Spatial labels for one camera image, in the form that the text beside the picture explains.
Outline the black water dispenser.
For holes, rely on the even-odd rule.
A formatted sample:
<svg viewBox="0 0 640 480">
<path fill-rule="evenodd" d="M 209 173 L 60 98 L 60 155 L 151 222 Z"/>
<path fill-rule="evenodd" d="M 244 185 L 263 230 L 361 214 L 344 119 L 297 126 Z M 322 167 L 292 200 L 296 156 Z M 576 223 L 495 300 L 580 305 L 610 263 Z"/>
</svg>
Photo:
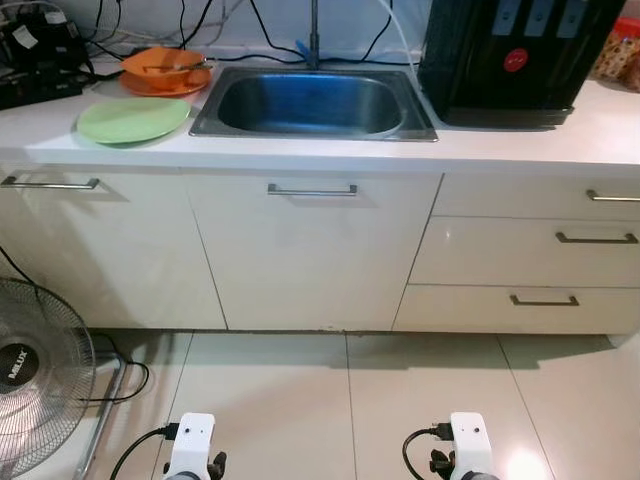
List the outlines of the black water dispenser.
<svg viewBox="0 0 640 480">
<path fill-rule="evenodd" d="M 553 129 L 626 0 L 431 0 L 417 76 L 454 127 Z"/>
</svg>

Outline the green plate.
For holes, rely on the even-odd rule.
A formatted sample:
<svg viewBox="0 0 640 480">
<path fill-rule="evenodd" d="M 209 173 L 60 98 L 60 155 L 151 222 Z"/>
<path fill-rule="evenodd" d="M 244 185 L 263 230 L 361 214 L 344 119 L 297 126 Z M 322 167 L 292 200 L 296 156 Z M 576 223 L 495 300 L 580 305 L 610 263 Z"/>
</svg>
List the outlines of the green plate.
<svg viewBox="0 0 640 480">
<path fill-rule="evenodd" d="M 179 99 L 110 99 L 83 110 L 76 131 L 99 145 L 156 140 L 186 122 L 192 106 Z"/>
</svg>

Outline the tall red lid jar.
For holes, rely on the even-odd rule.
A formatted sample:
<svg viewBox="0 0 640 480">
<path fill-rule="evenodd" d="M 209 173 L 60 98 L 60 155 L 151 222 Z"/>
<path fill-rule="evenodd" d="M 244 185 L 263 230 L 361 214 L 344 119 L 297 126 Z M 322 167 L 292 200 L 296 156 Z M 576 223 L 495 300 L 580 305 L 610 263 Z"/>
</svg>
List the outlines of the tall red lid jar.
<svg viewBox="0 0 640 480">
<path fill-rule="evenodd" d="M 596 59 L 591 76 L 598 81 L 625 83 L 640 52 L 640 19 L 621 15 L 614 22 Z"/>
</svg>

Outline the orange plate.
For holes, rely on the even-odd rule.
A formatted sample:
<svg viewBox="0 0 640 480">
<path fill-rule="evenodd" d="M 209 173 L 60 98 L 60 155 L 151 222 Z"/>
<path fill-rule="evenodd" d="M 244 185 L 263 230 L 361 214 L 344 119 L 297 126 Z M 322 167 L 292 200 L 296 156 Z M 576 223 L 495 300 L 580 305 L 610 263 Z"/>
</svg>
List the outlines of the orange plate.
<svg viewBox="0 0 640 480">
<path fill-rule="evenodd" d="M 146 97 L 180 97 L 188 93 L 204 90 L 212 82 L 211 70 L 195 70 L 187 79 L 178 82 L 175 86 L 155 87 L 148 84 L 145 79 L 133 76 L 131 73 L 123 73 L 118 82 L 125 91 L 133 95 Z"/>
</svg>

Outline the metal sink faucet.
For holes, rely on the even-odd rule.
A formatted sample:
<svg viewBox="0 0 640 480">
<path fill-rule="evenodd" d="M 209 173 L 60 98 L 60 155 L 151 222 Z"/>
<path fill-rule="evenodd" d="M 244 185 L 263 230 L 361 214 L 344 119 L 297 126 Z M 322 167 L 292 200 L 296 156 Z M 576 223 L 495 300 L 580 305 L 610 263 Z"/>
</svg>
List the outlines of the metal sink faucet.
<svg viewBox="0 0 640 480">
<path fill-rule="evenodd" d="M 300 47 L 303 67 L 306 70 L 320 69 L 320 0 L 308 0 L 308 32 Z"/>
</svg>

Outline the silver metal utensil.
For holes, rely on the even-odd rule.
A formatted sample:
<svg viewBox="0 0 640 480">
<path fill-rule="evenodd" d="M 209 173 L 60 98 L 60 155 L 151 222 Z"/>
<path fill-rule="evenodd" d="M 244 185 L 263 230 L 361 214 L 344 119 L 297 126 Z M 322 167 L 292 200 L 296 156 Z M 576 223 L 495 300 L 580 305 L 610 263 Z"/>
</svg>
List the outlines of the silver metal utensil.
<svg viewBox="0 0 640 480">
<path fill-rule="evenodd" d="M 146 72 L 186 72 L 186 70 L 210 70 L 212 64 L 209 59 L 196 61 L 191 64 L 157 65 L 157 67 L 145 67 Z"/>
</svg>

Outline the black power adapter box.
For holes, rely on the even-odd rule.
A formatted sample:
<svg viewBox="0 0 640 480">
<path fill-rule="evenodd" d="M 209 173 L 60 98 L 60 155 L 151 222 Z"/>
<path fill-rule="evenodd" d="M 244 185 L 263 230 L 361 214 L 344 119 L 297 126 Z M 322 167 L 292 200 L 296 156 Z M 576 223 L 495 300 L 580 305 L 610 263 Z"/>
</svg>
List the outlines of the black power adapter box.
<svg viewBox="0 0 640 480">
<path fill-rule="evenodd" d="M 60 58 L 61 32 L 61 24 L 49 23 L 45 14 L 19 14 L 0 26 L 0 50 L 15 70 L 47 67 Z"/>
</svg>

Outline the stainless steel sink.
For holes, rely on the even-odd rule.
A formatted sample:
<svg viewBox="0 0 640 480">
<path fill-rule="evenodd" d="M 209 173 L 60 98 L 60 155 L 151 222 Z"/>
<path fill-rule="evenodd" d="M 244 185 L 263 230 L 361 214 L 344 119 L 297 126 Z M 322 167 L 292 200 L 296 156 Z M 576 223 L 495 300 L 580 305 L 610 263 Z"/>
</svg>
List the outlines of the stainless steel sink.
<svg viewBox="0 0 640 480">
<path fill-rule="evenodd" d="M 189 134 L 438 141 L 410 77 L 399 70 L 229 67 L 212 83 Z"/>
</svg>

